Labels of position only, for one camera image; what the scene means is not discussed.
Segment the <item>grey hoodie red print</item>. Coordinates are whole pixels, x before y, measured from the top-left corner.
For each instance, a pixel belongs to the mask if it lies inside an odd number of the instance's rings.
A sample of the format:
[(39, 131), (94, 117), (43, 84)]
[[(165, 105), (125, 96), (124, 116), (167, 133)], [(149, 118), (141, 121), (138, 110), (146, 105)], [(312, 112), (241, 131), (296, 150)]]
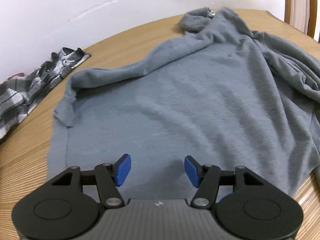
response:
[(231, 9), (180, 20), (185, 35), (118, 69), (69, 77), (55, 106), (48, 178), (127, 153), (124, 198), (192, 198), (186, 155), (243, 165), (289, 195), (319, 167), (319, 60), (249, 29)]

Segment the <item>black white plaid shirt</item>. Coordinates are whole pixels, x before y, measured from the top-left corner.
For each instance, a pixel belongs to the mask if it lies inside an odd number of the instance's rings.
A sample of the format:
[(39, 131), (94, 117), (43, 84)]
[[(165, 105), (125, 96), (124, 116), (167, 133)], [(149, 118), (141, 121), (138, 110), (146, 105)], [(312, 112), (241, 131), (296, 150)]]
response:
[(63, 47), (27, 76), (16, 75), (1, 83), (1, 139), (20, 124), (69, 73), (90, 55)]

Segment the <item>wooden door frame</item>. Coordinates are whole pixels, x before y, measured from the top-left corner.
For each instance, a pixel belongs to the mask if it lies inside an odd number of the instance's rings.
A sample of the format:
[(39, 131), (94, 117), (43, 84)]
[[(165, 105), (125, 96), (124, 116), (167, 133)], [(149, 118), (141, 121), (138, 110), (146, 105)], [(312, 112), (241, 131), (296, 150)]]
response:
[(319, 42), (319, 0), (285, 0), (284, 22)]

